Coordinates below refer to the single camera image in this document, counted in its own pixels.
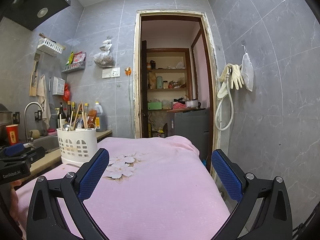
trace white bag hanging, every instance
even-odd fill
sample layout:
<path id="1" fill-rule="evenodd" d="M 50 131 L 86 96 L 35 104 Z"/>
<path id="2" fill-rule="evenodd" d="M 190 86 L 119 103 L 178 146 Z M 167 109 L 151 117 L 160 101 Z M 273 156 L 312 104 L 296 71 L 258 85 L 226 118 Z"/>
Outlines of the white bag hanging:
<path id="1" fill-rule="evenodd" d="M 249 55 L 247 53 L 247 50 L 245 49 L 245 46 L 242 45 L 244 48 L 244 55 L 242 57 L 242 68 L 241 68 L 241 75 L 244 80 L 244 84 L 247 90 L 252 92 L 253 88 L 253 66 L 251 64 Z"/>
<path id="2" fill-rule="evenodd" d="M 113 67 L 115 62 L 112 57 L 112 52 L 110 48 L 112 46 L 111 40 L 106 40 L 103 42 L 102 46 L 100 47 L 101 52 L 93 55 L 94 62 L 100 67 Z"/>

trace red plastic bag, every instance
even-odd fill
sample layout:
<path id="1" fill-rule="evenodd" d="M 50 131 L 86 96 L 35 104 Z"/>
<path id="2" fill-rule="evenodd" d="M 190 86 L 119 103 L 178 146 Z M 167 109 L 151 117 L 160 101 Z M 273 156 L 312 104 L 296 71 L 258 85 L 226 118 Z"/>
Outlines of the red plastic bag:
<path id="1" fill-rule="evenodd" d="M 173 108 L 172 108 L 172 109 L 180 109 L 180 108 L 186 108 L 186 105 L 178 102 L 178 103 L 175 103 L 175 104 L 173 105 Z"/>
<path id="2" fill-rule="evenodd" d="M 64 84 L 64 95 L 62 96 L 63 101 L 70 101 L 70 90 L 69 85 L 67 83 Z"/>

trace range hood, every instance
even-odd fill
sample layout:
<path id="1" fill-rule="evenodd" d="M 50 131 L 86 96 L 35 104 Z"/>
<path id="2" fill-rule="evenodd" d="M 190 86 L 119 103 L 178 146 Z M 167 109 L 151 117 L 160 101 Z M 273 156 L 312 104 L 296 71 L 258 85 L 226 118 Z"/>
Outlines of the range hood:
<path id="1" fill-rule="evenodd" d="M 71 0 L 14 0 L 4 16 L 34 30 L 52 15 L 70 6 Z"/>

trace plastic jug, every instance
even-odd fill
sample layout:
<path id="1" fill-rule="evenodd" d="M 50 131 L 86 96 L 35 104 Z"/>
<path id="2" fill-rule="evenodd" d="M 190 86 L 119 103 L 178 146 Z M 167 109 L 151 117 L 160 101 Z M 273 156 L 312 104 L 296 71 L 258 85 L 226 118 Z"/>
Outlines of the plastic jug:
<path id="1" fill-rule="evenodd" d="M 163 79 L 162 76 L 157 76 L 157 89 L 163 88 Z"/>
<path id="2" fill-rule="evenodd" d="M 106 117 L 103 114 L 102 107 L 100 106 L 98 101 L 96 101 L 96 104 L 94 105 L 94 109 L 97 110 L 97 117 L 96 117 L 96 123 L 95 123 L 97 132 L 104 132 L 107 130 L 107 122 L 106 122 Z"/>

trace snack package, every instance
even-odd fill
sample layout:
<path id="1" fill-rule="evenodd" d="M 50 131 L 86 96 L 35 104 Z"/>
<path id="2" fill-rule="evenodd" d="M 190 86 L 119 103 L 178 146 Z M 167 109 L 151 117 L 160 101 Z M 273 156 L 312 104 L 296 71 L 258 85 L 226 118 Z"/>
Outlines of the snack package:
<path id="1" fill-rule="evenodd" d="M 84 61 L 86 55 L 87 54 L 86 53 L 82 53 L 82 51 L 74 54 L 72 63 L 78 63 L 78 62 Z"/>
<path id="2" fill-rule="evenodd" d="M 71 52 L 70 57 L 68 58 L 66 65 L 70 65 L 72 63 L 72 60 L 73 60 L 73 51 Z"/>
<path id="3" fill-rule="evenodd" d="M 150 73 L 149 73 L 149 80 L 150 80 L 150 89 L 156 89 L 156 88 L 157 88 L 157 78 L 156 78 L 156 74 L 150 72 Z"/>

